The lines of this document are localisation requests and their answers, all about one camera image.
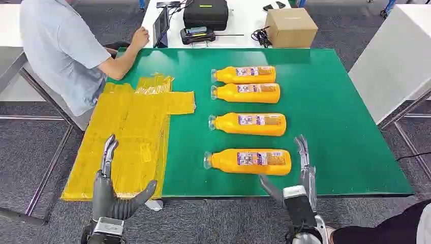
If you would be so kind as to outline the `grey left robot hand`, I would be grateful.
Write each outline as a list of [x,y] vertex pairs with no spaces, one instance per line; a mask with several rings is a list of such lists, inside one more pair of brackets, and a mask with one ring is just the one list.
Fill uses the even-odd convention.
[[117,197],[113,188],[111,178],[111,166],[113,162],[114,150],[118,146],[118,140],[112,134],[104,143],[101,166],[96,172],[92,206],[93,220],[100,217],[108,217],[119,220],[130,218],[156,191],[157,180],[152,179],[146,188],[131,199],[121,199]]

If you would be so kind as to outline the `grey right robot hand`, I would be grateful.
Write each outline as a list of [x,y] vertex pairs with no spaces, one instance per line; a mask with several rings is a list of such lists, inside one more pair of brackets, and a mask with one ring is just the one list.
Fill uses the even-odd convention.
[[[309,148],[307,145],[307,140],[304,138],[304,136],[300,134],[294,138],[294,142],[298,147],[298,153],[300,156],[299,185],[304,186],[311,209],[313,212],[317,212],[317,192],[315,183],[316,167],[310,164]],[[259,174],[258,177],[263,190],[269,196],[275,199],[280,206],[286,207],[285,203],[283,202],[283,192],[274,184],[272,184],[266,175]]]

